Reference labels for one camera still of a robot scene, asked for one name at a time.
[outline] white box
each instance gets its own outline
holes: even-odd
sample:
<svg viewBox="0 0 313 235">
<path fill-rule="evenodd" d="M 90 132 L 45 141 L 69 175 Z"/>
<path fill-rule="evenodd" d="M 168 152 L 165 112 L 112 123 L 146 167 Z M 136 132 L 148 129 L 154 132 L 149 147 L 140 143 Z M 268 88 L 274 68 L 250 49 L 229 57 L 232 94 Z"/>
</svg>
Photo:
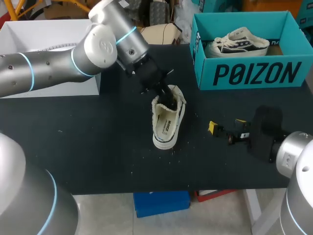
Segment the white box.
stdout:
<svg viewBox="0 0 313 235">
<path fill-rule="evenodd" d="M 90 20 L 10 21 L 0 31 L 0 55 L 42 50 L 78 43 L 87 34 Z M 83 83 L 67 82 L 5 98 L 99 95 L 101 74 Z"/>
</svg>

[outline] blue box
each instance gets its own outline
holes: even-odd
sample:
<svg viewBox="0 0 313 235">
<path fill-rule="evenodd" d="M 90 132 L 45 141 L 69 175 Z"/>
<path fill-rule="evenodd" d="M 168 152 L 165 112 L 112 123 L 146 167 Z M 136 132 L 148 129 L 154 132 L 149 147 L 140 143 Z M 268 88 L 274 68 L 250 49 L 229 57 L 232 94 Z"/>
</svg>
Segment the blue box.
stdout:
<svg viewBox="0 0 313 235">
<path fill-rule="evenodd" d="M 243 26 L 279 44 L 283 55 L 206 58 L 205 43 Z M 299 87 L 313 63 L 313 48 L 288 11 L 195 14 L 190 51 L 200 90 Z"/>
<path fill-rule="evenodd" d="M 175 212 L 188 209 L 190 196 L 187 191 L 134 193 L 134 206 L 137 217 Z"/>
</svg>

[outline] sneaker insole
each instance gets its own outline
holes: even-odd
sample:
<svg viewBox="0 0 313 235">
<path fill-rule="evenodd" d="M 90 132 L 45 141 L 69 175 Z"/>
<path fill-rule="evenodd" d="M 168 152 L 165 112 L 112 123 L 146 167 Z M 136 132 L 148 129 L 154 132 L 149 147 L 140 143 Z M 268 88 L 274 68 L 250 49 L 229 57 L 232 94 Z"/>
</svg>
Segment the sneaker insole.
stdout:
<svg viewBox="0 0 313 235">
<path fill-rule="evenodd" d="M 176 113 L 163 111 L 158 116 L 158 121 L 156 124 L 156 134 L 157 136 L 163 140 L 168 141 L 170 139 L 170 136 L 173 132 L 173 130 L 176 128 Z"/>
</svg>

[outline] cardboard box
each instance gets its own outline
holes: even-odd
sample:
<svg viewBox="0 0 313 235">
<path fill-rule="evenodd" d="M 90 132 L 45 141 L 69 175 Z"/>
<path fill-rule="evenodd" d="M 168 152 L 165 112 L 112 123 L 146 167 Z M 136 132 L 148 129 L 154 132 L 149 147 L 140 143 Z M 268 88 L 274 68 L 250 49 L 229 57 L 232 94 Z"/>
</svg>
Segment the cardboard box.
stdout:
<svg viewBox="0 0 313 235">
<path fill-rule="evenodd" d="M 85 0 L 78 0 L 82 5 L 86 6 Z M 44 8 L 45 18 L 52 19 L 88 19 L 88 12 L 79 8 L 71 2 L 63 2 L 62 5 L 53 3 L 49 7 Z"/>
<path fill-rule="evenodd" d="M 206 58 L 205 43 L 242 26 L 283 55 Z M 313 48 L 290 12 L 195 14 L 190 51 L 200 90 L 299 87 L 313 63 Z"/>
<path fill-rule="evenodd" d="M 5 22 L 0 31 L 0 55 L 37 51 L 66 43 L 78 43 L 85 34 L 90 20 L 12 21 Z M 53 87 L 7 96 L 39 97 L 98 95 L 101 75 L 83 83 L 67 82 Z"/>
<path fill-rule="evenodd" d="M 242 11 L 290 11 L 297 17 L 302 0 L 243 0 Z"/>
</svg>

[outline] sneaker laces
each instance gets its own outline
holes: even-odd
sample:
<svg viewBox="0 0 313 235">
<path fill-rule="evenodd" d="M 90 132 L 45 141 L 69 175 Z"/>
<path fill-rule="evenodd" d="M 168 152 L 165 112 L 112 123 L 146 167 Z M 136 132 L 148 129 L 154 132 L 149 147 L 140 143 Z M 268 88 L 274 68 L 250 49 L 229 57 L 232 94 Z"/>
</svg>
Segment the sneaker laces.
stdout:
<svg viewBox="0 0 313 235">
<path fill-rule="evenodd" d="M 213 45 L 215 47 L 217 47 L 217 46 L 223 46 L 223 47 L 238 46 L 238 44 L 235 41 L 232 41 L 229 39 L 228 35 L 229 34 L 227 34 L 225 37 L 222 37 L 222 38 L 219 38 L 219 37 L 215 38 Z"/>
</svg>

